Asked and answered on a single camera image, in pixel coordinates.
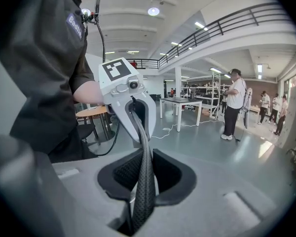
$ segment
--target white device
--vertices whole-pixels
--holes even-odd
[[[141,103],[145,112],[142,122],[150,139],[156,123],[156,104],[145,89],[143,76],[125,58],[118,58],[99,65],[99,83],[108,112],[111,107],[137,142],[140,136],[130,108],[134,100]]]

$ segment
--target ceiling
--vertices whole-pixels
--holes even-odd
[[[215,0],[101,0],[99,22],[105,36],[107,59],[160,59],[161,52],[180,42],[196,29],[195,22],[206,24],[200,9]],[[81,8],[94,11],[95,0],[82,0]],[[148,9],[157,7],[157,16]],[[95,25],[88,25],[87,52],[102,56],[102,42]],[[127,54],[127,51],[139,51]]]
[[[82,0],[80,7],[94,11],[94,4],[95,0]],[[146,58],[151,40],[177,4],[178,0],[101,0],[99,22],[105,35],[106,52],[115,52],[108,54],[107,59],[121,56]],[[151,7],[158,7],[159,15],[148,15]],[[102,43],[97,27],[89,24],[88,30],[87,52],[102,56]],[[128,50],[139,53],[127,54]]]
[[[194,60],[186,63],[182,69],[188,69],[192,77],[210,75],[209,69],[214,67],[223,74],[232,69],[239,69],[243,76],[258,78],[257,65],[262,64],[262,73],[260,73],[262,79],[275,80],[294,59],[296,59],[295,45],[255,45],[249,49],[220,52]]]

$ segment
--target man in white shirt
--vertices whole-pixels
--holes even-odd
[[[287,109],[288,109],[288,103],[287,103],[287,99],[286,96],[283,96],[283,103],[282,103],[282,109],[280,112],[280,119],[278,120],[278,124],[277,124],[277,129],[274,132],[275,135],[280,135],[283,125],[284,125],[284,121],[285,121],[285,117],[287,115]]]
[[[267,113],[267,108],[270,105],[270,97],[268,96],[268,94],[266,93],[266,91],[262,92],[262,100],[260,100],[261,103],[261,108],[260,108],[260,113],[259,115],[261,115],[261,120],[260,122],[258,122],[258,124],[262,124],[265,114]]]
[[[221,135],[224,140],[232,140],[235,131],[239,111],[243,107],[246,95],[246,83],[241,77],[241,71],[233,69],[231,71],[232,86],[225,91],[227,97],[227,109],[225,111],[225,130]]]
[[[268,123],[270,124],[271,123],[271,120],[273,118],[274,125],[276,125],[277,114],[278,114],[278,111],[281,108],[281,100],[278,97],[278,94],[277,93],[275,94],[275,97],[273,98],[272,103],[273,103],[273,108],[272,108],[271,116],[270,116],[270,119],[268,120]]]

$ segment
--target microphone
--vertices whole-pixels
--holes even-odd
[[[94,12],[94,16],[95,17],[98,17],[99,16],[100,1],[101,0],[95,0],[95,12]]]

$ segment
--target white table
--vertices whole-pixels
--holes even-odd
[[[201,118],[201,112],[202,112],[202,100],[196,100],[196,99],[188,100],[186,98],[176,98],[176,97],[160,98],[160,118],[161,119],[162,119],[162,103],[163,102],[171,102],[176,105],[176,116],[178,116],[178,126],[177,126],[178,132],[181,129],[182,105],[198,106],[196,126],[199,126],[199,120]]]

